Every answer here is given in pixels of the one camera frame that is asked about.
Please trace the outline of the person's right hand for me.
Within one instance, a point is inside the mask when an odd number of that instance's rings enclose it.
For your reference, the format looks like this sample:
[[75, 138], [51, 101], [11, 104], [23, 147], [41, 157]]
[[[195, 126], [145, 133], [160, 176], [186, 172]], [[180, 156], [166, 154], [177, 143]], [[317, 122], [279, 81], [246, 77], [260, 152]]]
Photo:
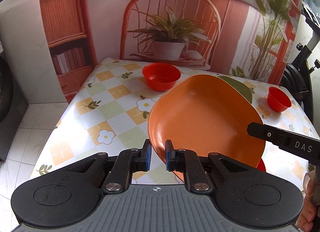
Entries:
[[318, 214], [317, 207], [310, 202], [315, 187], [315, 170], [306, 173], [303, 181], [305, 193], [303, 208], [297, 219], [297, 227], [301, 231], [310, 232], [313, 228], [313, 220]]

